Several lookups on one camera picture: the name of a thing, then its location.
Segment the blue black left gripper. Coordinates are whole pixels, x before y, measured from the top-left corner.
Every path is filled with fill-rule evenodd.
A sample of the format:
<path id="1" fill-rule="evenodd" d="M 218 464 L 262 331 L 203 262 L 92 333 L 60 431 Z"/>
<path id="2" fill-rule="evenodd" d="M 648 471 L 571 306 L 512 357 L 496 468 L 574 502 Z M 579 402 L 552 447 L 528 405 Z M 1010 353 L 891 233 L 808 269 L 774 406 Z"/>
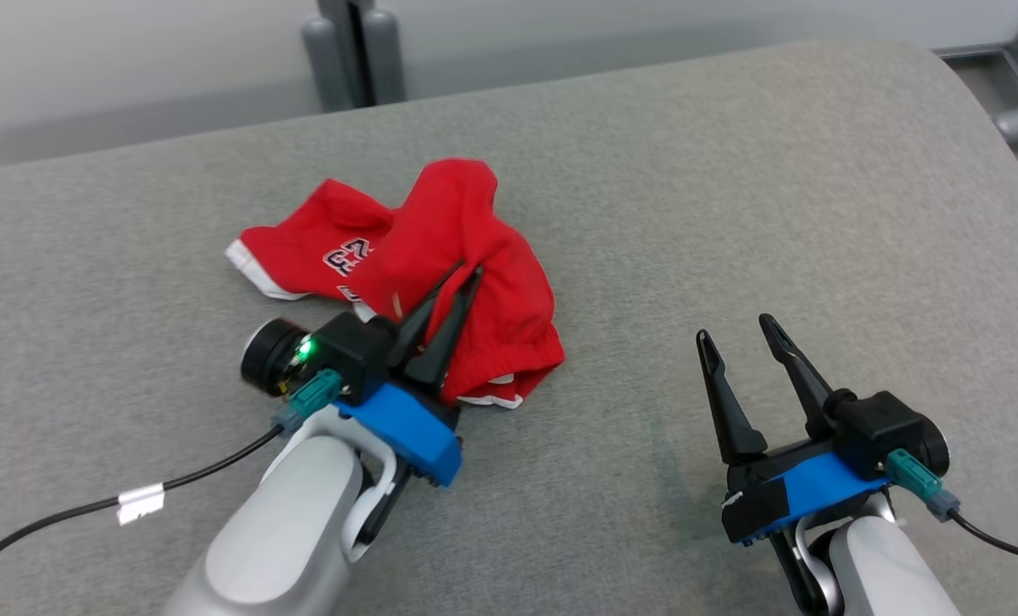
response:
<path id="1" fill-rule="evenodd" d="M 441 395 L 484 275 L 484 268 L 477 266 L 457 291 L 447 293 L 447 314 L 434 326 L 432 316 L 443 295 L 441 290 L 461 265 L 452 266 L 397 323 L 394 346 L 388 354 L 388 368 L 405 368 L 405 381 L 431 397 Z M 437 486 L 449 488 L 457 478 L 463 463 L 457 433 L 436 417 L 418 395 L 385 383 L 360 405 L 338 399 L 336 406 L 342 416 L 355 418 Z"/>

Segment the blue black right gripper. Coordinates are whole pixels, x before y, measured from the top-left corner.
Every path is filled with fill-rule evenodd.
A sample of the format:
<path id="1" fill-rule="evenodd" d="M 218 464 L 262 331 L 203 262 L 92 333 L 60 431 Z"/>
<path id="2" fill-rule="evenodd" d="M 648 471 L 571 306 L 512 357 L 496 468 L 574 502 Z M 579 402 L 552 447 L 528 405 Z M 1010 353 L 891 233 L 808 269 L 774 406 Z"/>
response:
<path id="1" fill-rule="evenodd" d="M 745 417 L 712 336 L 706 330 L 696 333 L 718 451 L 731 472 L 721 523 L 729 542 L 743 545 L 890 483 L 884 473 L 862 477 L 835 453 L 834 424 L 825 413 L 832 389 L 775 316 L 761 313 L 759 325 L 772 357 L 788 374 L 805 413 L 808 436 L 829 440 L 804 441 L 766 455 L 766 437 Z"/>

